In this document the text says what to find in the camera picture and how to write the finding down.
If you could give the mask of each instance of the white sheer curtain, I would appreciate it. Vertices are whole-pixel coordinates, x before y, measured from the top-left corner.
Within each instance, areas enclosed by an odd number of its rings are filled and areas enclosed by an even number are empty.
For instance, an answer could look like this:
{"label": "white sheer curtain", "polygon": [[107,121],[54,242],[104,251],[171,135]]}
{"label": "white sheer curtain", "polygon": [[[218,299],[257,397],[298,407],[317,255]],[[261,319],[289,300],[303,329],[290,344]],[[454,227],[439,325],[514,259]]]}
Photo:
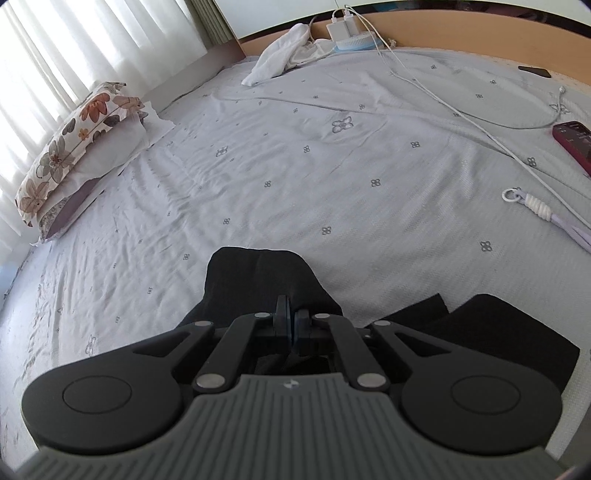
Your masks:
{"label": "white sheer curtain", "polygon": [[142,96],[204,55],[183,0],[9,0],[0,7],[0,265],[30,241],[14,196],[91,88]]}

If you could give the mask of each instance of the white power adapter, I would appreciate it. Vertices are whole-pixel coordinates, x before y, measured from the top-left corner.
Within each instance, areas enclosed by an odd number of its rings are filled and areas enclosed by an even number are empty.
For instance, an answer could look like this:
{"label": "white power adapter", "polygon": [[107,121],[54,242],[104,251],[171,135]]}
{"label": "white power adapter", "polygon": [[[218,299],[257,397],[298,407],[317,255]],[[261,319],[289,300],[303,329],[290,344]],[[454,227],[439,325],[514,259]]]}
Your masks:
{"label": "white power adapter", "polygon": [[351,36],[346,21],[335,17],[332,18],[332,23],[326,25],[326,30],[332,41],[346,40]]}
{"label": "white power adapter", "polygon": [[349,10],[345,10],[345,23],[347,24],[347,30],[349,30],[349,35],[351,37],[359,35],[359,28],[355,23],[355,17]]}

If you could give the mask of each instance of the bed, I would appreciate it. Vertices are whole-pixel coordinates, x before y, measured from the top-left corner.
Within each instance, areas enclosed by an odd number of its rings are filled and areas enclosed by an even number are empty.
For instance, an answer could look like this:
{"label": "bed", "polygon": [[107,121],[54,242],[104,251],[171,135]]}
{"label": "bed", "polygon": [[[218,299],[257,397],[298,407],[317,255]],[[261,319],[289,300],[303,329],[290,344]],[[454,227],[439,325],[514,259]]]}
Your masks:
{"label": "bed", "polygon": [[[466,53],[399,55],[463,111],[512,127],[556,112],[556,79]],[[20,416],[34,378],[172,329],[225,245],[298,253],[357,326],[436,293],[450,309],[490,293],[558,331],[581,349],[547,447],[560,456],[591,400],[591,255],[501,192],[519,186],[572,216],[375,52],[241,86],[254,62],[162,112],[174,129],[26,260],[0,317],[3,460],[15,468],[35,451]],[[569,86],[561,120],[589,125],[589,112]],[[591,181],[548,129],[487,127],[591,219]]]}

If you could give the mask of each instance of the black cloth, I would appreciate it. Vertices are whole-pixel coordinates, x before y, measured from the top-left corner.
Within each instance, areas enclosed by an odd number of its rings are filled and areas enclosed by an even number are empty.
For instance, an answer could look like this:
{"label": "black cloth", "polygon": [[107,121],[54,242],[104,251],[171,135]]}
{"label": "black cloth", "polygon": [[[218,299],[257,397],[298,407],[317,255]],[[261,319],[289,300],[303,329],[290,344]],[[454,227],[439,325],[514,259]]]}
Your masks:
{"label": "black cloth", "polygon": [[[216,327],[227,327],[240,315],[274,312],[279,295],[290,298],[292,315],[300,309],[343,314],[302,257],[288,251],[221,248],[209,261],[204,290],[203,300],[179,326],[210,320]],[[561,391],[579,357],[579,349],[566,338],[487,294],[474,296],[451,313],[435,295],[383,319],[530,367]],[[260,371],[275,371],[275,364],[284,368],[290,362],[266,364]]]}
{"label": "black cloth", "polygon": [[579,349],[559,333],[513,305],[488,294],[472,297],[448,315],[424,318],[413,310],[443,310],[439,295],[387,319],[442,340],[530,367],[563,391],[579,358]]}
{"label": "black cloth", "polygon": [[240,315],[274,312],[279,295],[289,297],[292,315],[301,309],[310,314],[343,314],[299,255],[285,250],[223,247],[207,265],[203,300],[179,326],[209,320],[218,328],[227,327]]}

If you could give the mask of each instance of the white towel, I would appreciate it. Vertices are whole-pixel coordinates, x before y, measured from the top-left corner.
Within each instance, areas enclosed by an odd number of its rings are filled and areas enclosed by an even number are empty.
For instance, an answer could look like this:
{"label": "white towel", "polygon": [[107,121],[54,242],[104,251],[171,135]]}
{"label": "white towel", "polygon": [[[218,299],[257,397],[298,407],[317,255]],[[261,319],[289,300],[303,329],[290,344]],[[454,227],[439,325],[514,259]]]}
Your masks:
{"label": "white towel", "polygon": [[312,43],[309,38],[308,25],[298,23],[291,27],[265,49],[242,84],[252,87],[263,80],[278,77],[293,67],[326,57],[335,47],[331,40],[321,38]]}

